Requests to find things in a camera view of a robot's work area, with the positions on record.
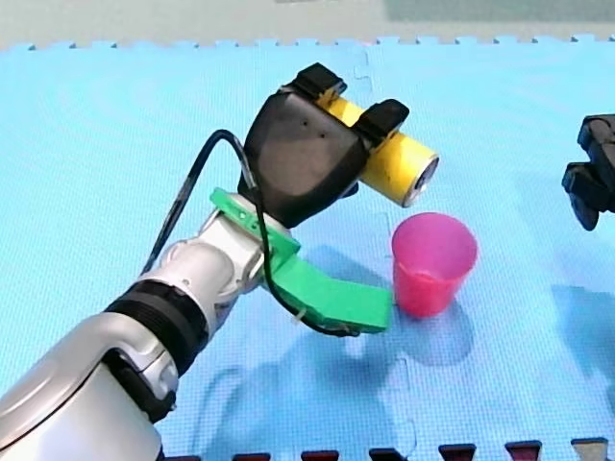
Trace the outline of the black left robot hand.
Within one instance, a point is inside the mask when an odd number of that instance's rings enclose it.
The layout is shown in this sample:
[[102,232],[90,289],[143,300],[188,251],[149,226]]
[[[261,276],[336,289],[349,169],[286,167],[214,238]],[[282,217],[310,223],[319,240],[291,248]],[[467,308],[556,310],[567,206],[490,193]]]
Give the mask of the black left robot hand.
[[412,182],[397,170],[393,143],[409,115],[396,99],[348,114],[345,82],[316,62],[270,95],[244,142],[255,185],[237,192],[292,229],[363,182],[403,203]]

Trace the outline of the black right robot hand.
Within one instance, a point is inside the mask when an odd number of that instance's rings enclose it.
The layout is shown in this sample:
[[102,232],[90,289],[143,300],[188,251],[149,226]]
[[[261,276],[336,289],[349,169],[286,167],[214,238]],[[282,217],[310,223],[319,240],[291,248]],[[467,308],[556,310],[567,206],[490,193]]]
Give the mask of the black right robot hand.
[[577,136],[588,160],[567,164],[561,185],[586,231],[593,231],[602,213],[614,212],[614,114],[587,115]]

